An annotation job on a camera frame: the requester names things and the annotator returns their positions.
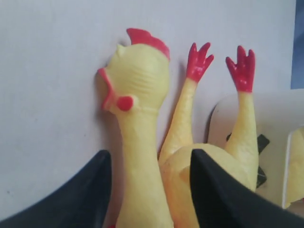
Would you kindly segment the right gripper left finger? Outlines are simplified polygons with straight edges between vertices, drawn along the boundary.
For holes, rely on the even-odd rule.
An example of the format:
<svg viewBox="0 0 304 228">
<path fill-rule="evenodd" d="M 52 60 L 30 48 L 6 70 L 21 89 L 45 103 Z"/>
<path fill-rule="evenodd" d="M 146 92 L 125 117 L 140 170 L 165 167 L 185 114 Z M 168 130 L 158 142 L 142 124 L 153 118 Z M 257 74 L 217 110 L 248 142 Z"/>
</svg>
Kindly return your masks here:
<svg viewBox="0 0 304 228">
<path fill-rule="evenodd" d="M 111 194 L 111 155 L 100 150 L 73 178 L 2 228 L 101 228 Z"/>
</svg>

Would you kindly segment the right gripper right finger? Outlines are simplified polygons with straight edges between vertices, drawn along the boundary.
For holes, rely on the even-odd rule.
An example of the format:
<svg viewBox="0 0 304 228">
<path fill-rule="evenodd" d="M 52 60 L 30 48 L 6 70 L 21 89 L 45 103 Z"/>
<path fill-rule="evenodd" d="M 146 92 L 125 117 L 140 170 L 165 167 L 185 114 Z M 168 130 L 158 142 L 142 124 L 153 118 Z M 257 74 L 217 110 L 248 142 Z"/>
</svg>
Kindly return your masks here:
<svg viewBox="0 0 304 228">
<path fill-rule="evenodd" d="M 258 196 L 204 150 L 191 153 L 191 195 L 201 228 L 302 228 L 303 218 Z"/>
</svg>

